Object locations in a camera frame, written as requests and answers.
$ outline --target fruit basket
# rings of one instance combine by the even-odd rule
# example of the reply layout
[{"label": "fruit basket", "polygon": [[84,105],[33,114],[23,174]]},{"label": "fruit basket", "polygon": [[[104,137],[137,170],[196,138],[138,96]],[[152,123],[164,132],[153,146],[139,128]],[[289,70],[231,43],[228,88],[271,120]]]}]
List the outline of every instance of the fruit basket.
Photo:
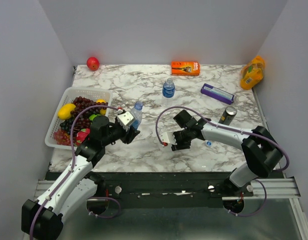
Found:
[{"label": "fruit basket", "polygon": [[[48,128],[46,137],[45,137],[45,144],[49,147],[53,147],[53,148],[57,148],[57,149],[67,149],[67,150],[71,150],[70,146],[66,146],[66,145],[61,145],[58,144],[57,141],[54,139],[54,136],[56,134],[58,134],[61,130],[61,126],[60,124],[63,123],[66,120],[62,120],[58,117],[58,112],[59,110],[66,104],[70,104],[73,103],[75,101],[75,99],[77,100],[78,97],[82,97],[82,98],[86,98],[88,100],[91,101],[97,101],[98,99],[103,99],[106,101],[106,104],[108,104],[109,106],[111,105],[112,102],[112,92],[108,91],[108,90],[104,90],[104,89],[100,89],[100,88],[91,88],[91,87],[69,87],[68,89],[65,90],[59,104],[58,107],[56,109],[56,112],[53,116],[52,122]],[[106,110],[105,116],[108,116],[110,109],[108,108]],[[77,115],[78,111],[72,111],[71,113],[74,113],[73,116]],[[86,121],[82,120],[81,121],[84,124],[89,124]]]}]

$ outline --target black can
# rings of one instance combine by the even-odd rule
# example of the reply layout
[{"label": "black can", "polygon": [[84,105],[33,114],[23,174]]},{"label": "black can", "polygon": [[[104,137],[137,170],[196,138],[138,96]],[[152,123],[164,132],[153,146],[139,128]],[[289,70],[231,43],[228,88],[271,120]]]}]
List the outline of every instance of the black can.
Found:
[{"label": "black can", "polygon": [[237,109],[235,109],[233,106],[228,106],[226,107],[223,115],[220,117],[218,123],[229,125],[236,116],[236,114],[237,114]]}]

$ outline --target white basket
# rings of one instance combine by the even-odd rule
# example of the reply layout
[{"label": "white basket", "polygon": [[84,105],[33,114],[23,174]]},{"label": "white basket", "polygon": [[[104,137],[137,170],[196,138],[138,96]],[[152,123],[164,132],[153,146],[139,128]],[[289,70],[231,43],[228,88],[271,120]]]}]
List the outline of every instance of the white basket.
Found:
[{"label": "white basket", "polygon": [[[52,122],[50,123],[50,126],[48,128],[48,131],[45,137],[45,144],[47,146],[57,148],[57,149],[71,150],[70,146],[64,146],[64,145],[57,144],[56,140],[53,138],[53,135],[54,135],[54,132],[56,132],[59,129],[59,124],[63,122],[63,120],[61,120],[57,116],[58,111],[61,109],[62,106],[73,102],[74,99],[79,96],[82,96],[83,98],[91,99],[93,101],[96,101],[97,99],[104,99],[105,101],[108,102],[109,106],[111,105],[112,98],[113,98],[113,94],[111,91],[103,90],[100,88],[69,87],[68,89],[66,89],[57,106]],[[110,109],[108,108],[105,114],[106,116],[108,116],[109,111]]]}]

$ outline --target marble tabletop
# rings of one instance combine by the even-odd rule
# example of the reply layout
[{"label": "marble tabletop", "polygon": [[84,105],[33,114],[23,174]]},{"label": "marble tabletop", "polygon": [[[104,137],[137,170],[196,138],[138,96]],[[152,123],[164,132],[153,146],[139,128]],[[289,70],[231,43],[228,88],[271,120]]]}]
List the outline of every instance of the marble tabletop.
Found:
[{"label": "marble tabletop", "polygon": [[[201,65],[199,76],[172,76],[176,86],[173,105],[192,108],[218,121],[228,105],[200,93],[203,84],[207,83],[237,96],[232,106],[238,113],[231,126],[253,129],[262,125],[252,91],[239,87],[241,69],[241,65]],[[95,172],[222,172],[232,171],[245,162],[240,150],[219,142],[206,146],[196,139],[192,141],[191,149],[181,151],[171,151],[169,146],[162,147],[158,143],[155,121],[165,109],[161,106],[161,91],[169,77],[169,65],[102,65],[95,72],[85,65],[77,67],[74,87],[110,90],[113,92],[112,106],[126,110],[136,101],[144,104],[140,135],[129,145],[117,141],[115,145],[107,146],[105,156],[93,169]],[[160,133],[180,130],[173,120],[179,111],[171,110],[161,118]],[[114,120],[113,111],[109,118]],[[63,171],[70,160],[69,150],[55,149],[50,171]]]}]

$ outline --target gray floor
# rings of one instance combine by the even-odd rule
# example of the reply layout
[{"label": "gray floor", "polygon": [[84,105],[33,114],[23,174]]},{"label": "gray floor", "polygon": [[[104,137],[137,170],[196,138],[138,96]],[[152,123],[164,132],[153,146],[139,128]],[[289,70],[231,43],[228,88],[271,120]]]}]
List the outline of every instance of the gray floor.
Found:
[{"label": "gray floor", "polygon": [[[246,202],[244,213],[262,201]],[[235,217],[225,209],[126,209],[114,219],[95,219],[82,205],[58,240],[300,240],[288,199],[268,200],[253,217]]]}]

